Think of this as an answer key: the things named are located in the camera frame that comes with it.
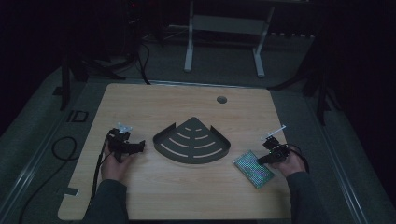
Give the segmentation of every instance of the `person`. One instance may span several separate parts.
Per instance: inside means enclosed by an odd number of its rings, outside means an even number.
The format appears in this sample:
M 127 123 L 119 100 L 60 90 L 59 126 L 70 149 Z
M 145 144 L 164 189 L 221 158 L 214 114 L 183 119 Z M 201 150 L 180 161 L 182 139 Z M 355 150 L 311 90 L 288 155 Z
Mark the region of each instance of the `person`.
M 309 173 L 305 170 L 303 160 L 290 147 L 292 152 L 282 162 L 270 164 L 278 169 L 290 189 L 291 223 L 331 223 L 329 215 L 318 196 Z M 102 179 L 90 208 L 81 223 L 128 223 L 126 210 L 126 186 L 122 184 L 126 171 L 134 159 L 134 155 L 124 157 L 119 163 L 108 147 L 106 158 L 102 164 Z

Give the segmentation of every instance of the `light wood surface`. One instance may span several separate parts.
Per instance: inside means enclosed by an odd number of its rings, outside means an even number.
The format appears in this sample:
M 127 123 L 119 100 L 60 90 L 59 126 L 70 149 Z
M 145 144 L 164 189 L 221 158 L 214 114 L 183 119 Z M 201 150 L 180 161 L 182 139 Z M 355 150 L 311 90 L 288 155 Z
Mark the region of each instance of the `light wood surface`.
M 226 104 L 217 102 L 227 98 Z M 153 145 L 153 136 L 191 117 L 207 128 L 215 127 L 231 143 L 224 158 L 207 164 L 171 161 Z M 110 84 L 99 106 L 59 218 L 84 217 L 92 190 L 96 161 L 106 134 L 117 123 L 134 129 L 130 142 L 146 140 L 127 174 L 130 219 L 259 219 L 290 217 L 290 192 L 278 170 L 261 189 L 255 189 L 234 166 L 233 160 L 252 150 L 258 157 L 268 150 L 261 137 L 280 128 L 267 90 L 197 86 Z M 275 137 L 286 143 L 282 132 Z

